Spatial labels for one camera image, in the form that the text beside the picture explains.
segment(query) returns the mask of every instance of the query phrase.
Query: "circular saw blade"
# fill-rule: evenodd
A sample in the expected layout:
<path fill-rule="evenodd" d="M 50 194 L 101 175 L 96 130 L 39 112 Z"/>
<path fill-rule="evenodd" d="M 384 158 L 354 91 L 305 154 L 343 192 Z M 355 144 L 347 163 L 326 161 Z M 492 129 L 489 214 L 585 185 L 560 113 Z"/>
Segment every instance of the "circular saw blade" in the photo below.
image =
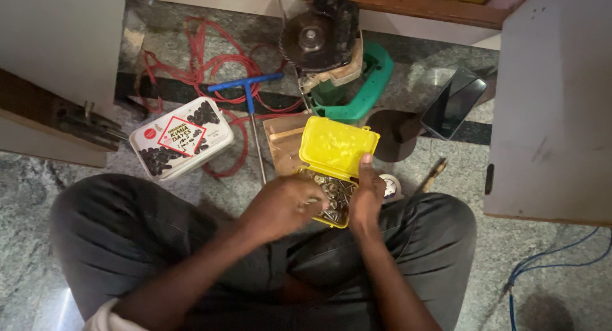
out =
<path fill-rule="evenodd" d="M 304 43 L 305 33 L 312 30 L 316 34 L 317 45 Z M 306 12 L 287 22 L 280 35 L 280 51 L 287 61 L 298 67 L 307 67 L 307 57 L 313 52 L 325 52 L 332 46 L 333 22 L 325 16 Z"/>

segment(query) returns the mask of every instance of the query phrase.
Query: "blue cable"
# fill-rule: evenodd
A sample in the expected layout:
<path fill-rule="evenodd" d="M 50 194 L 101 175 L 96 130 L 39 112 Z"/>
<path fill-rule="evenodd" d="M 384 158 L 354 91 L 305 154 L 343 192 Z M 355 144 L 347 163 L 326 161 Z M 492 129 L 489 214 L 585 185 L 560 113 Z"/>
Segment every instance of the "blue cable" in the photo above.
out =
<path fill-rule="evenodd" d="M 582 263 L 582 264 L 567 264 L 567 263 L 563 263 L 563 264 L 550 264 L 550 265 L 538 265 L 535 267 L 527 267 L 529 264 L 533 263 L 536 259 L 544 256 L 544 255 L 550 255 L 552 253 L 555 252 L 559 252 L 559 251 L 563 251 L 565 249 L 568 249 L 570 247 L 574 247 L 580 243 L 582 243 L 583 241 L 586 241 L 588 238 L 592 237 L 593 234 L 595 234 L 597 231 L 599 230 L 599 227 L 596 227 L 593 232 L 591 232 L 589 235 L 585 236 L 584 238 L 580 239 L 579 241 L 576 241 L 575 243 L 572 243 L 570 245 L 566 245 L 562 248 L 559 249 L 555 249 L 553 251 L 547 251 L 547 252 L 542 252 L 539 253 L 537 255 L 531 256 L 531 257 L 527 257 L 524 260 L 520 261 L 515 267 L 514 270 L 512 270 L 512 273 L 510 274 L 510 278 L 508 279 L 508 287 L 509 287 L 509 303 L 510 303 L 510 325 L 512 327 L 512 331 L 516 331 L 516 322 L 514 319 L 514 296 L 512 295 L 512 287 L 514 287 L 514 282 L 516 281 L 516 279 L 524 272 L 528 272 L 534 269 L 543 269 L 543 268 L 553 268 L 553 267 L 584 267 L 586 265 L 591 265 L 593 263 L 597 263 L 599 261 L 601 261 L 603 258 L 605 258 L 606 256 L 608 256 L 608 254 L 610 253 L 610 250 L 612 249 L 612 229 L 610 229 L 610 242 L 608 244 L 608 249 L 606 250 L 606 252 L 603 253 L 603 255 L 601 255 L 600 257 L 593 259 L 590 262 L 586 262 L 586 263 Z"/>

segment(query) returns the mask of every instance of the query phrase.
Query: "electric cord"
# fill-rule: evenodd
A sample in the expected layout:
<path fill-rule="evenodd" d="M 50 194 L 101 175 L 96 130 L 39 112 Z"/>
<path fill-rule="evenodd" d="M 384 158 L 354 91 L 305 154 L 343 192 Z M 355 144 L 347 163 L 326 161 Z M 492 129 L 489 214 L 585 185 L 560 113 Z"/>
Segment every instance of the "electric cord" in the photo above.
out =
<path fill-rule="evenodd" d="M 189 22 L 191 21 L 200 22 L 196 30 L 196 33 L 193 36 L 191 32 L 188 30 L 188 25 L 189 25 Z M 217 32 L 221 36 L 225 37 L 238 51 L 238 54 L 223 54 L 223 55 L 213 57 L 207 62 L 204 62 L 204 44 L 206 43 L 206 27 L 209 25 L 213 27 L 215 30 L 217 30 Z M 241 46 L 234 40 L 234 38 L 232 38 L 230 34 L 228 34 L 225 30 L 223 30 L 223 28 L 221 28 L 217 23 L 209 21 L 204 17 L 186 17 L 185 21 L 183 22 L 183 32 L 185 33 L 185 36 L 187 37 L 187 42 L 190 48 L 189 69 L 187 71 L 184 71 L 176 67 L 173 67 L 171 65 L 166 65 L 162 63 L 161 61 L 157 59 L 156 55 L 154 53 L 151 53 L 150 51 L 144 51 L 142 54 L 143 59 L 144 59 L 145 69 L 138 75 L 138 77 L 136 77 L 135 89 L 136 89 L 136 93 L 138 97 L 140 98 L 142 102 L 142 105 L 145 106 L 147 109 L 149 109 L 151 112 L 160 114 L 164 109 L 163 108 L 164 101 L 159 96 L 159 93 L 157 93 L 157 81 L 156 81 L 155 74 L 154 74 L 155 70 L 157 69 L 161 69 L 162 71 L 172 76 L 174 79 L 177 79 L 183 82 L 184 84 L 193 86 L 199 97 L 210 97 L 204 94 L 202 90 L 200 89 L 200 84 L 203 83 L 204 78 L 205 78 L 205 72 L 209 68 L 212 68 L 210 70 L 210 77 L 208 79 L 209 81 L 214 78 L 215 74 L 218 72 L 221 66 L 226 62 L 238 62 L 241 65 L 243 65 L 245 69 L 247 70 L 248 77 L 259 76 L 259 75 L 262 75 L 263 73 L 261 72 L 259 65 L 253 60 L 253 52 L 257 50 L 258 48 L 261 48 L 264 46 L 278 49 L 275 46 L 270 45 L 268 43 L 260 43 L 254 46 L 249 52 L 249 54 L 247 55 L 244 52 L 244 50 L 241 48 Z M 287 60 L 283 59 L 283 61 L 281 62 L 276 72 L 282 71 L 283 68 L 285 68 L 286 64 L 287 64 Z M 156 90 L 157 108 L 151 107 L 151 105 L 149 105 L 149 102 L 140 95 L 140 86 L 139 86 L 140 78 L 145 73 L 149 76 L 151 85 Z M 259 103 L 263 105 L 264 108 L 274 112 L 275 114 L 255 116 L 256 119 L 269 119 L 269 118 L 275 118 L 275 117 L 294 116 L 294 115 L 301 114 L 301 113 L 289 114 L 288 112 L 295 110 L 302 104 L 302 97 L 298 98 L 295 104 L 292 104 L 291 106 L 287 108 L 274 109 L 270 107 L 269 105 L 265 104 L 265 102 L 261 99 L 259 95 L 259 88 L 260 88 L 260 83 L 253 84 L 251 86 L 251 93 L 252 93 L 253 98 L 259 101 Z M 246 96 L 242 96 L 242 97 L 234 98 L 234 99 L 228 99 L 228 98 L 223 97 L 218 91 L 215 92 L 215 96 L 216 97 L 211 97 L 211 98 L 212 100 L 218 103 L 221 102 L 221 103 L 239 104 L 239 103 L 244 103 L 247 100 Z M 215 178 L 229 177 L 229 176 L 234 175 L 236 172 L 238 172 L 238 170 L 240 170 L 240 168 L 242 167 L 242 165 L 247 159 L 248 146 L 249 146 L 249 138 L 248 138 L 248 134 L 247 134 L 247 130 L 244 125 L 244 122 L 249 121 L 250 118 L 249 117 L 239 118 L 238 116 L 236 116 L 229 110 L 226 110 L 223 108 L 219 108 L 219 109 L 231 119 L 231 121 L 229 122 L 230 125 L 236 125 L 238 126 L 238 128 L 240 128 L 240 131 L 242 132 L 242 136 L 243 136 L 243 144 L 242 144 L 242 152 L 241 152 L 240 157 L 236 160 L 236 162 L 234 162 L 232 167 L 230 167 L 229 169 L 226 169 L 221 172 L 214 172 L 212 168 L 210 168 L 210 165 L 208 163 L 202 166 L 202 169 L 204 170 L 204 172 L 208 173 L 209 175 Z"/>
<path fill-rule="evenodd" d="M 608 243 L 608 248 L 606 249 L 606 251 L 599 256 L 598 258 L 593 259 L 592 261 L 586 262 L 586 263 L 581 263 L 581 264 L 570 264 L 570 263 L 561 263 L 561 264 L 548 264 L 548 265 L 537 265 L 537 266 L 533 266 L 533 267 L 528 267 L 528 265 L 532 264 L 536 259 L 545 256 L 545 255 L 550 255 L 553 253 L 557 253 L 560 251 L 563 251 L 565 249 L 569 249 L 572 248 L 580 243 L 583 243 L 584 241 L 586 241 L 588 238 L 592 237 L 597 231 L 599 230 L 599 227 L 596 227 L 593 232 L 591 232 L 589 235 L 585 236 L 584 238 L 580 239 L 579 241 L 576 241 L 575 243 L 571 243 L 570 245 L 566 245 L 564 247 L 555 249 L 553 251 L 546 251 L 546 252 L 542 252 L 542 253 L 538 253 L 534 256 L 531 257 L 527 257 L 524 260 L 520 261 L 512 270 L 512 273 L 510 274 L 510 278 L 508 279 L 508 291 L 509 291 L 509 305 L 510 305 L 510 325 L 512 327 L 512 331 L 516 331 L 516 321 L 514 318 L 514 295 L 512 294 L 512 287 L 514 287 L 514 284 L 516 282 L 516 279 L 522 275 L 525 272 L 529 272 L 532 270 L 536 270 L 536 269 L 544 269 L 544 268 L 553 268 L 553 267 L 585 267 L 587 265 L 592 265 L 594 263 L 597 263 L 599 261 L 601 261 L 602 259 L 604 259 L 606 256 L 608 256 L 608 254 L 610 253 L 610 250 L 612 249 L 612 229 L 610 229 L 610 242 Z"/>

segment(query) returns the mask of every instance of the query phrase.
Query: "hand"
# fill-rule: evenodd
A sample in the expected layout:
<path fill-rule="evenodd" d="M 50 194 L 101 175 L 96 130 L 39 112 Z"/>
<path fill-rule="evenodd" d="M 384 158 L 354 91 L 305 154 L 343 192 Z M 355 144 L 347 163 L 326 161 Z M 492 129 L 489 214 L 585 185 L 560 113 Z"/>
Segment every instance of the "hand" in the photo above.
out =
<path fill-rule="evenodd" d="M 258 243 L 267 243 L 305 226 L 328 207 L 327 197 L 312 179 L 278 177 L 261 189 L 236 226 Z"/>
<path fill-rule="evenodd" d="M 383 204 L 386 184 L 372 168 L 372 155 L 364 154 L 359 162 L 359 187 L 351 196 L 348 225 L 353 233 L 378 229 L 378 213 Z"/>

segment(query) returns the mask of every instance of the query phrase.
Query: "yellow box lid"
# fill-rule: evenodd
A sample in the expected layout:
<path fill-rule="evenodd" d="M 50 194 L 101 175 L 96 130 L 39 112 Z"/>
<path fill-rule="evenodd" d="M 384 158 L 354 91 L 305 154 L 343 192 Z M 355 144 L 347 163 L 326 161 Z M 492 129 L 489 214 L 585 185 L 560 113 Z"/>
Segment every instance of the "yellow box lid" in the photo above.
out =
<path fill-rule="evenodd" d="M 299 156 L 321 173 L 350 180 L 359 178 L 359 160 L 366 153 L 374 154 L 380 135 L 369 126 L 356 126 L 312 116 L 302 134 Z"/>

